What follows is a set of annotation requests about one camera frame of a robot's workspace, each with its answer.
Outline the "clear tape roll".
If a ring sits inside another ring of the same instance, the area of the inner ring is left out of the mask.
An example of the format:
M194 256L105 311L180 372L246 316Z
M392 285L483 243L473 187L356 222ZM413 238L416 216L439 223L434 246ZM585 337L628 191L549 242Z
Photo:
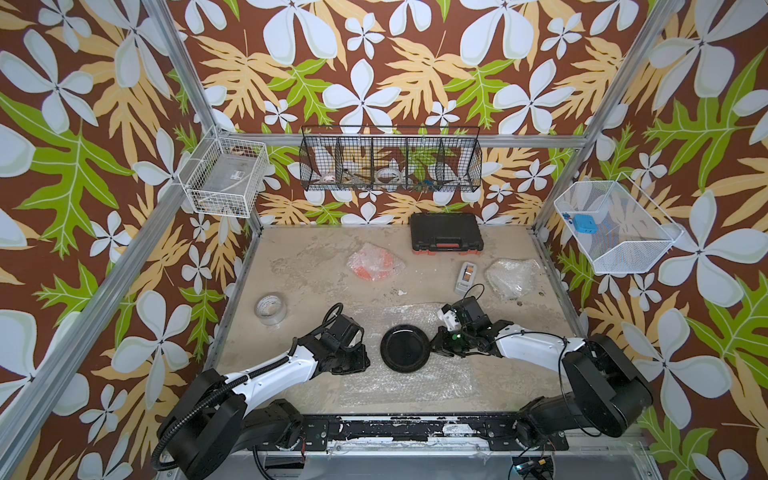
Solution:
M254 305L256 318L265 326L280 324L287 316L287 302L279 293L269 293Z

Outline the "black tool case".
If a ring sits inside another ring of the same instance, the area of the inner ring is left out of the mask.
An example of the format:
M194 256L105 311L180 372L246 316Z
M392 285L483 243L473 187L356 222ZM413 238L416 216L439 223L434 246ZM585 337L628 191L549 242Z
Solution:
M484 250L479 224L471 213L415 213L408 224L414 253L469 254Z

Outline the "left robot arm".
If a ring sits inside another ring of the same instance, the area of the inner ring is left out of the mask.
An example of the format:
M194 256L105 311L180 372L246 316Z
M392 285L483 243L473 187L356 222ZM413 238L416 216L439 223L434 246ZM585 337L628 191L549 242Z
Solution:
M300 444L304 417L281 393L324 373L365 371L370 359L363 338L363 327L336 303L319 326L275 358L226 375L203 371L159 427L153 469L205 479L234 452Z

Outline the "black dinner plate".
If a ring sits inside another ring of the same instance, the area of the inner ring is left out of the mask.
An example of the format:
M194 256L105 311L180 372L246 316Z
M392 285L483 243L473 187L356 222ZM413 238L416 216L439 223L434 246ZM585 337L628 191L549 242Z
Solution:
M401 324L390 328L380 342L384 364L398 373L413 373L423 368L431 354L430 340L420 328Z

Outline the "grey tape dispenser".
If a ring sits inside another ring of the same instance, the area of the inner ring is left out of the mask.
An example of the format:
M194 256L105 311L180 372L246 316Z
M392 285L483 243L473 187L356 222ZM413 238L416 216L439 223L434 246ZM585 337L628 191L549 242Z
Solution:
M464 262L456 280L454 291L460 296L465 296L475 283L477 265L472 262Z

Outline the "blue small object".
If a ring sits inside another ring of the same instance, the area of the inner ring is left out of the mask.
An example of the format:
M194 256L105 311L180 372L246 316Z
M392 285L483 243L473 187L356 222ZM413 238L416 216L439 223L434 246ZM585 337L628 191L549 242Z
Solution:
M577 214L572 217L572 225L576 233L593 235L598 232L598 224L591 215Z

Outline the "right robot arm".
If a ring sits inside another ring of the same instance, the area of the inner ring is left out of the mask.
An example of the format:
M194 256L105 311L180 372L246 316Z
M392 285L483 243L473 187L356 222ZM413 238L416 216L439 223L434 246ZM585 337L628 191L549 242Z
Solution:
M618 438L653 404L649 382L605 335L564 337L511 321L493 322L474 296L443 305L438 318L442 325L431 340L438 355L521 360L568 382L569 390L536 398L514 415L515 439L525 447L538 447L568 430L588 428Z

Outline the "orange plastic plate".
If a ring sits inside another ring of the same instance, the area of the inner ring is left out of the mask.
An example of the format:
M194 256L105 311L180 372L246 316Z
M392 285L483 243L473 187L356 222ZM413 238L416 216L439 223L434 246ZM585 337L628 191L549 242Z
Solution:
M386 252L356 253L349 261L350 269L366 281L379 281L393 276L398 266L398 261Z

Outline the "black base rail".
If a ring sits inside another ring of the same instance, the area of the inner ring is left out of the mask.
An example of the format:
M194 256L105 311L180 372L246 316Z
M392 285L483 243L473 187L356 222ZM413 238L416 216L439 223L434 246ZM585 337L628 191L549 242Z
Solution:
M332 442L383 439L389 443L425 445L436 439L479 440L492 451L521 451L548 447L566 451L569 444L562 432L541 436L512 413L466 413L455 415L306 415L299 420L279 420L258 426L249 419L236 444L245 449L306 451L330 448Z

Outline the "clear bubble wrap sheet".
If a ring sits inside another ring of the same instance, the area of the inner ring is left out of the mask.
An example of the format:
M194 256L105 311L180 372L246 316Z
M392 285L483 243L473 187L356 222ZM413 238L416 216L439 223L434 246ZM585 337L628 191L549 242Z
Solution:
M404 262L390 250L368 242L349 256L347 267L370 282L395 277L405 270Z

